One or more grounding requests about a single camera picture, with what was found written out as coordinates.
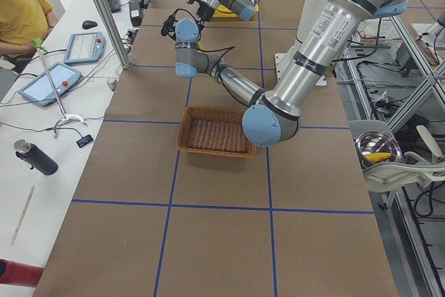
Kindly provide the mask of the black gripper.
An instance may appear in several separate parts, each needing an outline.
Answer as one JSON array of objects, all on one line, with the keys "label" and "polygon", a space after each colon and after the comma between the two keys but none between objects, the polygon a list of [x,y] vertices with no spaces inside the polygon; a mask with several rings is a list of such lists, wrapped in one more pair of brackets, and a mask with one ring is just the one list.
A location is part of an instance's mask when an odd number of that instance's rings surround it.
[{"label": "black gripper", "polygon": [[196,15],[200,18],[200,21],[210,22],[215,13],[215,9],[203,0],[187,0],[188,4],[198,3],[198,9]]}]

